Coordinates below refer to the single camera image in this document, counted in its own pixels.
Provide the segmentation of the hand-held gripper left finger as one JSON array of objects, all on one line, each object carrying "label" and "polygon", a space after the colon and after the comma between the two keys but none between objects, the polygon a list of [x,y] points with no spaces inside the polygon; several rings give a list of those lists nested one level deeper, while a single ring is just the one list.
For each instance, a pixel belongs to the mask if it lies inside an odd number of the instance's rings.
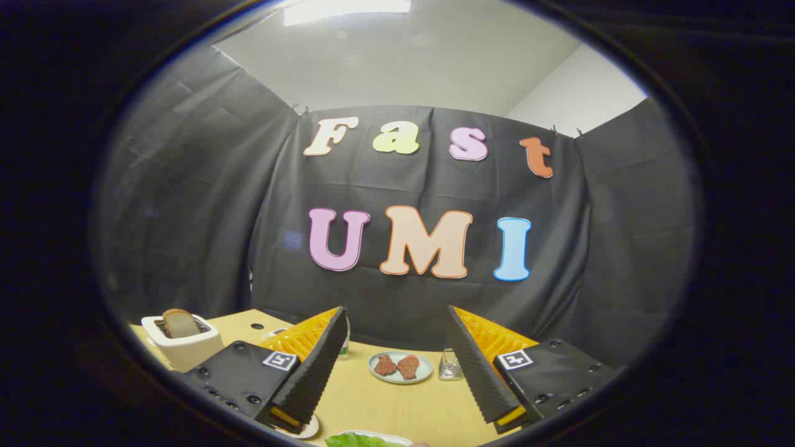
[{"label": "hand-held gripper left finger", "polygon": [[262,425],[309,424],[348,337],[346,308],[321,312],[259,345],[236,340],[184,374],[211,402]]}]

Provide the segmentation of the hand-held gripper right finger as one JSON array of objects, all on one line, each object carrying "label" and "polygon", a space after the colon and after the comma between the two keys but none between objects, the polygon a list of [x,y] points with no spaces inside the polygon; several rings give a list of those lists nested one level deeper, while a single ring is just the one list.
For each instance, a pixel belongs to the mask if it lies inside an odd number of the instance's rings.
[{"label": "hand-held gripper right finger", "polygon": [[534,341],[453,305],[448,316],[448,345],[500,435],[568,412],[619,374],[560,338]]}]

